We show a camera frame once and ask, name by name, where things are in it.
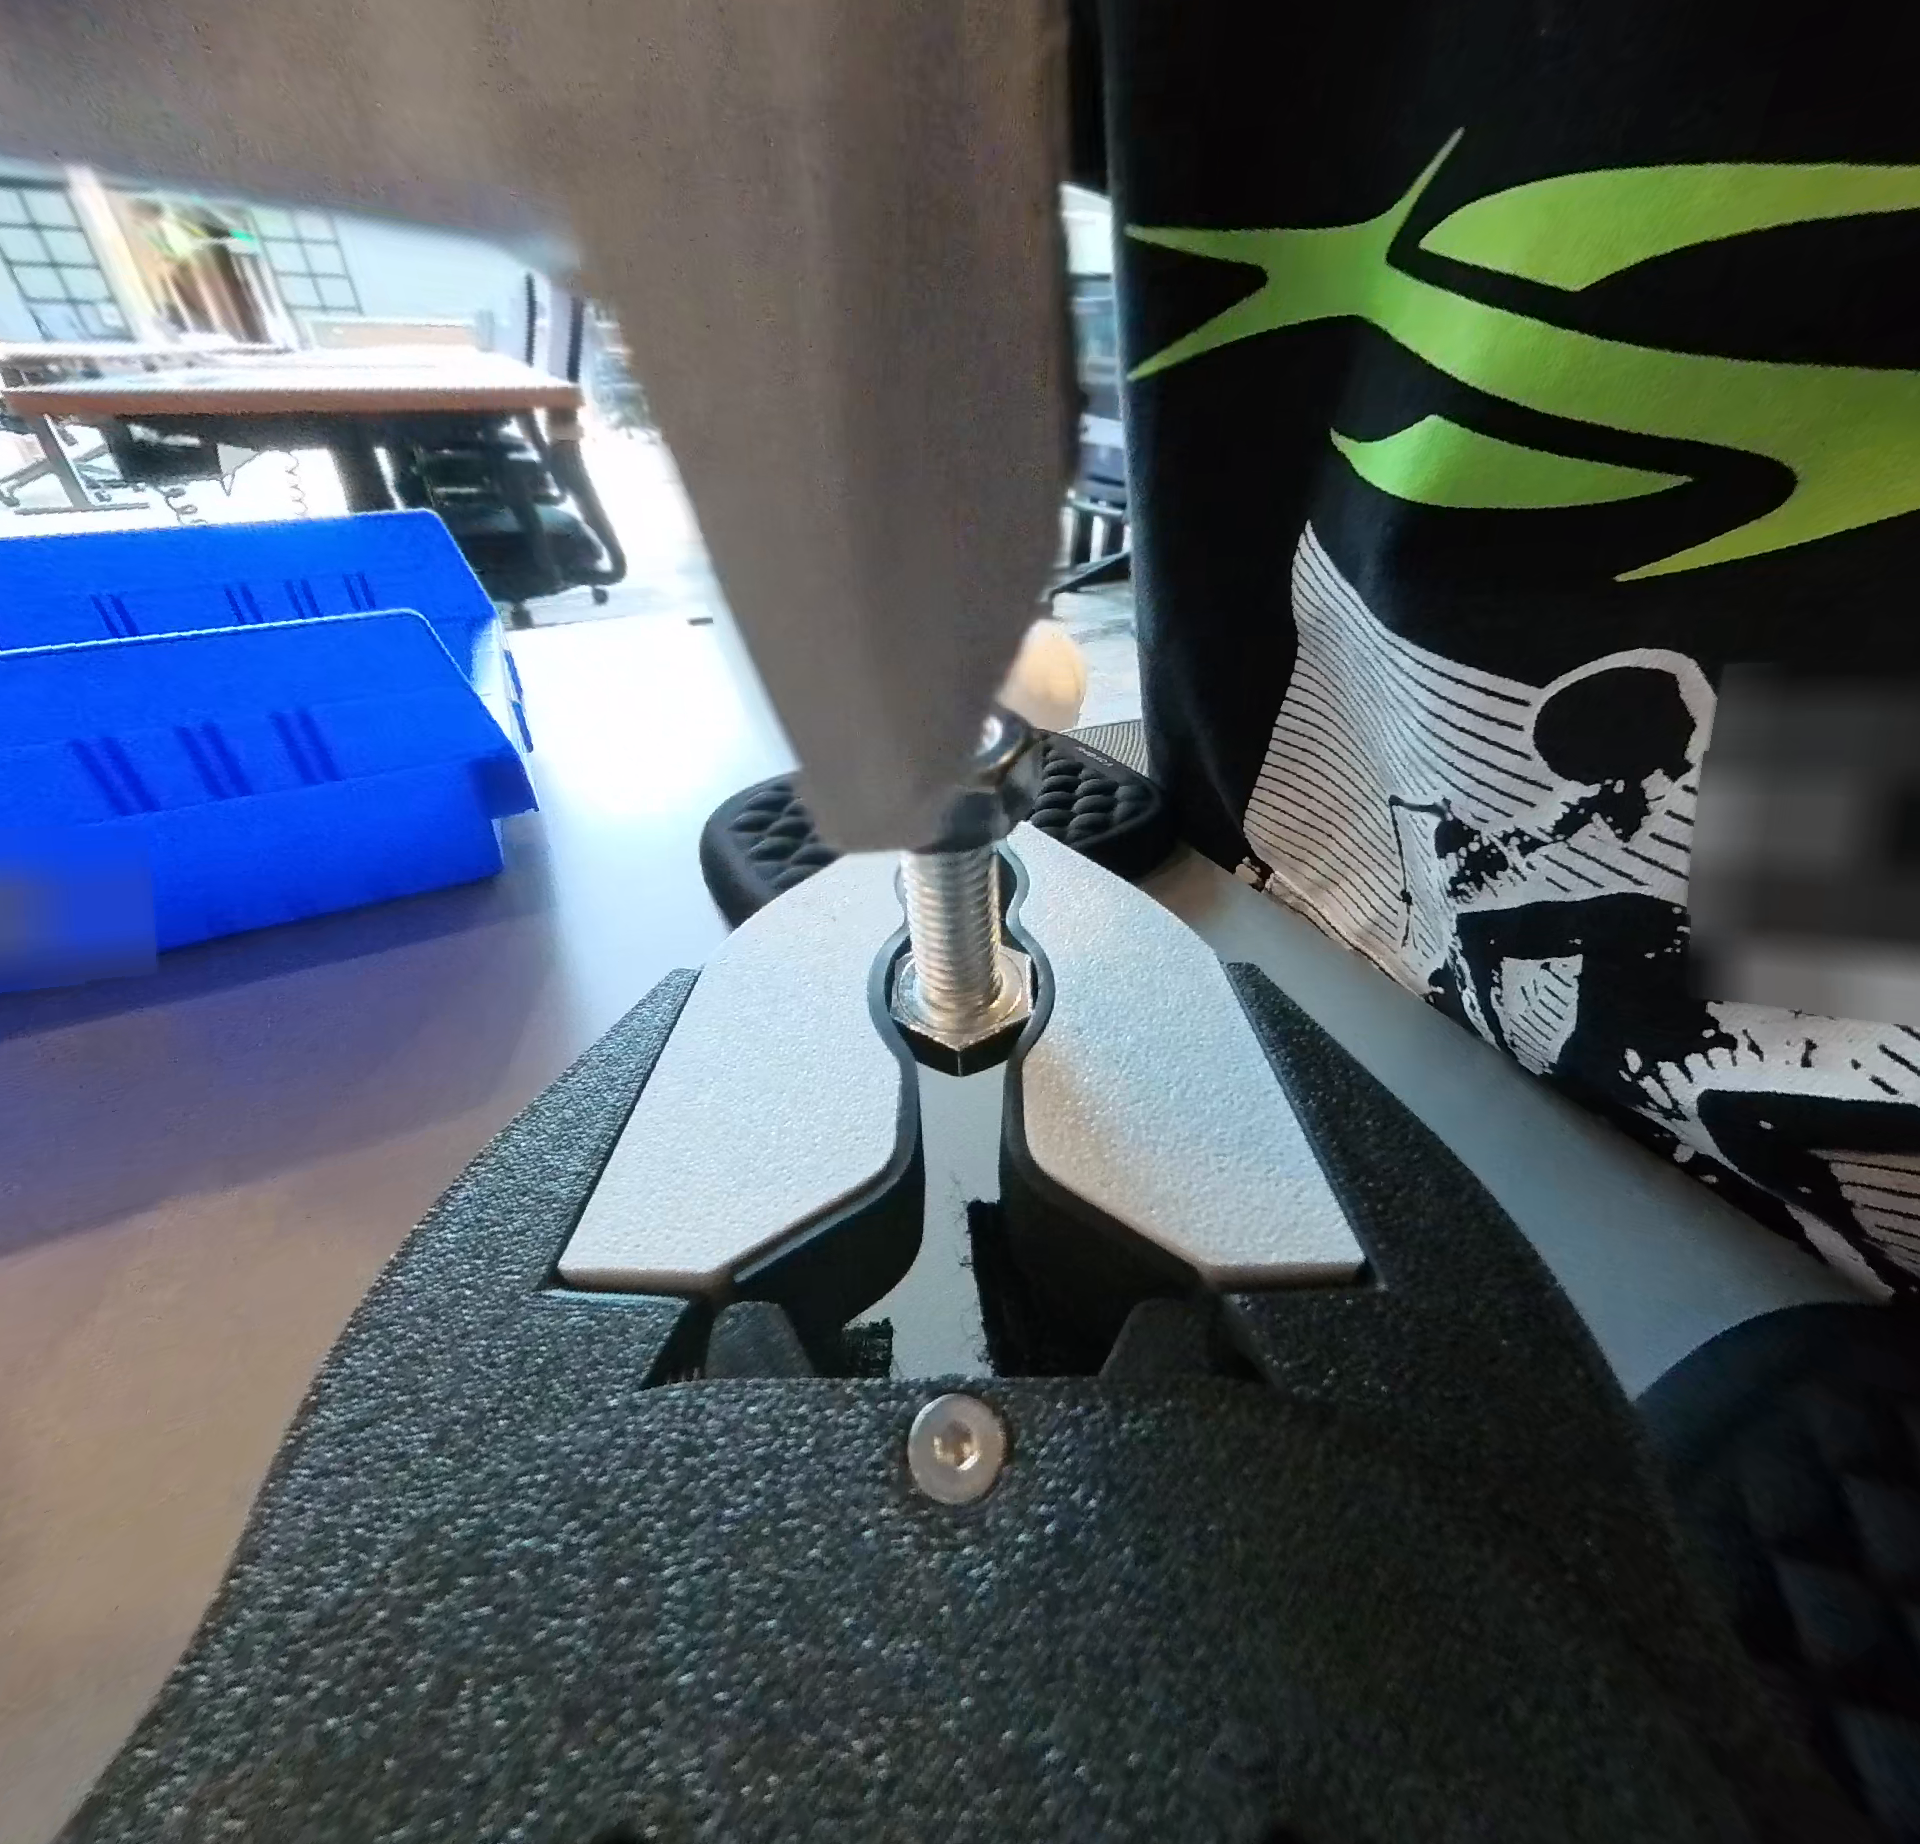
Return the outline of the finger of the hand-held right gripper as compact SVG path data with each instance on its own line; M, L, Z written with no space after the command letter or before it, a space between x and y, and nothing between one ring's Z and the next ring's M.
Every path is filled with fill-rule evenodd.
M839 843L933 843L1061 536L1065 0L3 0L4 147L613 310Z

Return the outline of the wooden desk black legs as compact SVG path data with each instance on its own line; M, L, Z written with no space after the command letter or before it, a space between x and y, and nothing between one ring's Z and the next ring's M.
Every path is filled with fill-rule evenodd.
M8 418L100 430L142 483L209 469L177 450L323 450L350 512L433 507L445 490L561 500L581 469L585 402L575 378L471 346L101 357L96 373L4 390Z

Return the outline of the blue plastic bin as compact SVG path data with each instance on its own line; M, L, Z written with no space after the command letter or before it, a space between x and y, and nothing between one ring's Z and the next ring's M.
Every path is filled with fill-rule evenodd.
M539 809L501 619L432 512L3 552L8 993L488 879Z

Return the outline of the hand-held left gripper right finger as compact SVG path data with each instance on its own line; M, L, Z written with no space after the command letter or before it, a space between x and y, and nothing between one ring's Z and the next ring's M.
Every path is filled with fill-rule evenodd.
M1017 1165L1215 1292L1357 1280L1357 1230L1213 946L1041 830L1007 858L1041 979L1006 1082Z

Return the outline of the black office chair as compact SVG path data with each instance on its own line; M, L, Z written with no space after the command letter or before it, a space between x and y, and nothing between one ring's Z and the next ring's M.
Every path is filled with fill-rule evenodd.
M511 346L571 402L445 409L403 418L388 438L400 504L439 516L484 593L517 630L531 603L585 591L605 606L629 559L587 457L587 306L542 272L524 272Z

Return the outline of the silver hex bolt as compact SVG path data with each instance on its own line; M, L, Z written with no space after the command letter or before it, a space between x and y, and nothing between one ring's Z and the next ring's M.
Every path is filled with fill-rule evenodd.
M933 845L901 855L888 1008L916 1058L953 1077L1004 1061L1036 1008L1031 960L1006 934L1006 835L1002 804L957 802Z

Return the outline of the white rounded lumpy object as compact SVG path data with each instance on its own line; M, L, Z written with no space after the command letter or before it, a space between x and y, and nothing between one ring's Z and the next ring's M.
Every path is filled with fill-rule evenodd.
M1080 642L1056 619L1028 626L996 702L1027 725L1065 732L1080 722L1088 669Z

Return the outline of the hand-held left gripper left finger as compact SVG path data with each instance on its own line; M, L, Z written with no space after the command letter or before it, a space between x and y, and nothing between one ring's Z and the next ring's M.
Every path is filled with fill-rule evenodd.
M708 960L563 1247L567 1287L740 1288L906 1176L898 870L845 855Z

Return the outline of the black quilted wrist rest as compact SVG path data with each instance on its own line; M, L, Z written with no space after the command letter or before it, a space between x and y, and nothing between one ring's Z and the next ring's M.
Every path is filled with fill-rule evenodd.
M1052 737L1028 822L1124 879L1159 867L1177 841L1177 822L1154 780L1143 722ZM728 928L839 857L821 838L796 772L766 777L724 799L698 835L708 894Z
M1891 1306L1720 1332L1638 1400L1770 1706L1862 1813L1918 1837L1918 1362Z

